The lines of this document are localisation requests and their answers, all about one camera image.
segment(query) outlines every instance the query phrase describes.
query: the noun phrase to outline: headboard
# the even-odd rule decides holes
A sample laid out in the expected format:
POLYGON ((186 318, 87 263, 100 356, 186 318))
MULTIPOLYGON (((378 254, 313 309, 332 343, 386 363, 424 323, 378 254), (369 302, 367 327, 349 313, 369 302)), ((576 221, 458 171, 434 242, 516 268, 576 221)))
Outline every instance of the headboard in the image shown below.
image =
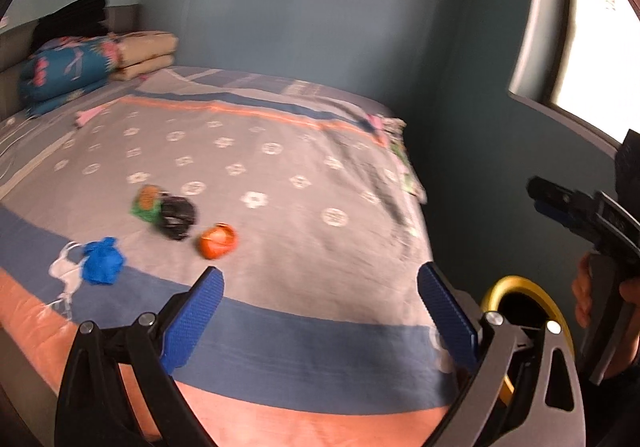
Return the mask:
MULTIPOLYGON (((138 30, 140 5, 107 7, 105 24, 110 32, 125 33, 138 30)), ((18 98, 18 78, 29 56, 31 35, 38 23, 31 21, 0 34, 0 120, 24 109, 18 98)))

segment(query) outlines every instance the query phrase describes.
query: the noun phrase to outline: person's hand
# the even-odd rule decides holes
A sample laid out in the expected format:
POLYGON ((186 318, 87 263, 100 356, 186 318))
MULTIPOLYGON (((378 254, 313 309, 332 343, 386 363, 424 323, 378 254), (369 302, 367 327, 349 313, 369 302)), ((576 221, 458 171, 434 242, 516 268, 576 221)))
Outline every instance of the person's hand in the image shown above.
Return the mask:
MULTIPOLYGON (((587 328, 591 323, 591 275, 589 274, 589 257, 587 253, 578 263, 578 275, 571 289, 575 296, 575 319, 582 328, 587 328)), ((626 302, 636 305, 636 311, 625 335, 620 341, 618 349, 613 355, 609 367, 604 373, 604 378, 609 379, 622 373, 631 365, 638 353, 640 344, 640 278, 630 279, 620 285, 620 295, 626 302)))

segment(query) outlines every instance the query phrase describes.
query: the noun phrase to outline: bed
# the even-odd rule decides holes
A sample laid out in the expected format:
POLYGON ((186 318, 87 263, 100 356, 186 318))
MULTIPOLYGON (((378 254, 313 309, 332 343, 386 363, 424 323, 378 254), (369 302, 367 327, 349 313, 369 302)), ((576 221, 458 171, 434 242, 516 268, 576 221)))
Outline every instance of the bed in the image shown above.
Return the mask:
POLYGON ((196 206, 191 236, 218 222, 239 236, 215 262, 225 298, 174 372, 219 445, 421 445, 456 382, 415 286, 431 254, 420 186, 386 123, 354 94, 181 66, 2 122, 0 324, 55 392, 80 322, 127 325, 191 286, 211 264, 193 239, 130 214, 157 184, 196 206), (56 274, 105 236, 126 257, 113 286, 56 274))

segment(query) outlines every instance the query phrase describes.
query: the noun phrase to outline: metal screw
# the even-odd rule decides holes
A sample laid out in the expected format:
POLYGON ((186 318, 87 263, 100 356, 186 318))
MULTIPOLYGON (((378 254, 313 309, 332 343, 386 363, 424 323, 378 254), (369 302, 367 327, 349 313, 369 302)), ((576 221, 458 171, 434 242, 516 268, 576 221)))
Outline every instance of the metal screw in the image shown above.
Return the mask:
POLYGON ((92 331, 94 331, 94 323, 92 323, 91 321, 84 321, 82 324, 80 324, 80 333, 82 335, 87 335, 92 331))
POLYGON ((504 317, 498 312, 487 312, 484 314, 484 318, 489 324, 494 326, 500 326, 504 322, 504 317))
POLYGON ((156 322, 156 314, 151 312, 143 313, 140 317, 138 317, 138 323, 141 326, 152 326, 153 323, 156 322))
POLYGON ((547 322, 546 329, 552 332, 554 335, 559 335, 562 331, 562 327, 556 321, 547 322))

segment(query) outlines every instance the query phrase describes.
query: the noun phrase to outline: pink cloth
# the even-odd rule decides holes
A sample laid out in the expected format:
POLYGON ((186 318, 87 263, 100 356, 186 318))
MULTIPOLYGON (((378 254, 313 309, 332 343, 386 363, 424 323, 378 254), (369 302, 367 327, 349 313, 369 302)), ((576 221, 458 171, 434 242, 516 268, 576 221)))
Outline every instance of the pink cloth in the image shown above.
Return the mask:
POLYGON ((89 120, 91 120, 98 113, 102 112, 105 105, 92 107, 92 109, 87 109, 86 111, 78 111, 76 112, 76 125, 78 127, 84 127, 89 120))

